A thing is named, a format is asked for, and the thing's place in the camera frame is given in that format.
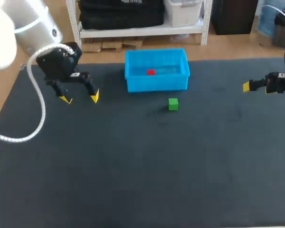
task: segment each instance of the green cube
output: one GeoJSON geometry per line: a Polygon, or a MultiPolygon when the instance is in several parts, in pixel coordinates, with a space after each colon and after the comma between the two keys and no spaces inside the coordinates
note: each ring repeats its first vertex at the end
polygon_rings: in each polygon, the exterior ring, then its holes
{"type": "Polygon", "coordinates": [[[179,101],[177,98],[169,98],[169,111],[178,111],[179,101]]]}

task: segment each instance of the blue container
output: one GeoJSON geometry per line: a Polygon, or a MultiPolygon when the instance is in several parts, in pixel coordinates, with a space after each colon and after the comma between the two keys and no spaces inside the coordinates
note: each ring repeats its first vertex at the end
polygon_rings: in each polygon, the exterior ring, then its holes
{"type": "Polygon", "coordinates": [[[190,69],[184,49],[127,51],[128,92],[187,90],[190,69]],[[156,75],[147,75],[155,70],[156,75]]]}

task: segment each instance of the cable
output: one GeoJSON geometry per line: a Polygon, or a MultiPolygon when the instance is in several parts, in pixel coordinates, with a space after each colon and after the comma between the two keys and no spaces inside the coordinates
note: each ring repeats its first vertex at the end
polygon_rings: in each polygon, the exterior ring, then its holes
{"type": "Polygon", "coordinates": [[[5,142],[11,142],[11,143],[26,142],[26,141],[29,141],[32,138],[34,138],[40,132],[41,128],[43,127],[44,121],[46,119],[46,104],[44,102],[42,92],[41,92],[41,90],[40,90],[40,88],[39,88],[39,86],[38,86],[38,84],[37,84],[37,82],[33,76],[32,63],[39,55],[41,55],[42,53],[44,53],[46,51],[54,49],[54,48],[62,48],[64,50],[66,50],[69,54],[71,54],[71,55],[74,54],[74,51],[72,50],[72,48],[70,48],[69,46],[67,46],[65,44],[51,44],[51,45],[48,45],[48,46],[41,48],[40,50],[36,51],[28,60],[28,66],[27,66],[28,76],[29,76],[29,78],[30,78],[30,80],[31,80],[36,92],[37,92],[37,95],[39,97],[40,104],[41,104],[42,116],[41,116],[39,126],[37,127],[37,129],[32,134],[30,134],[27,137],[16,139],[16,138],[10,138],[10,137],[4,136],[4,135],[0,135],[0,140],[5,141],[5,142]]]}
{"type": "Polygon", "coordinates": [[[279,10],[278,8],[276,8],[276,7],[274,7],[274,6],[271,6],[271,5],[264,5],[263,7],[265,7],[265,6],[268,6],[268,7],[271,7],[271,8],[273,8],[273,9],[275,9],[275,10],[279,11],[280,13],[282,13],[282,14],[285,16],[285,13],[282,12],[281,10],[279,10]]]}

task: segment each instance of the shelf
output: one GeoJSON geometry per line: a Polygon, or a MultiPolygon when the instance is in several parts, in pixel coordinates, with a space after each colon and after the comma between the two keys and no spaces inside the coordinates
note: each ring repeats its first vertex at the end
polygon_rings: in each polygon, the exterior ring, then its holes
{"type": "Polygon", "coordinates": [[[114,29],[114,30],[84,30],[81,22],[79,30],[81,38],[104,38],[104,37],[142,37],[142,36],[160,36],[160,35],[177,35],[177,34],[192,34],[203,32],[203,18],[193,26],[185,26],[173,28],[168,19],[165,19],[163,25],[148,27],[148,28],[129,28],[129,29],[114,29]]]}

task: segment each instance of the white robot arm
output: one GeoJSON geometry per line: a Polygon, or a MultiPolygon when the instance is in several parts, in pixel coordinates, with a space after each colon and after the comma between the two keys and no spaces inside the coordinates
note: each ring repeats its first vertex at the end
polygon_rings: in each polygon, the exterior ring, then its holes
{"type": "Polygon", "coordinates": [[[17,43],[14,30],[13,21],[0,8],[0,70],[8,68],[16,57],[17,43]]]}
{"type": "Polygon", "coordinates": [[[65,49],[70,55],[73,55],[74,51],[60,43],[62,34],[42,0],[0,0],[0,70],[7,68],[14,61],[17,52],[16,40],[31,56],[27,65],[28,76],[42,108],[40,124],[31,135],[20,139],[0,135],[2,141],[22,143],[39,133],[46,117],[45,102],[33,77],[31,64],[37,57],[55,48],[65,49]]]}

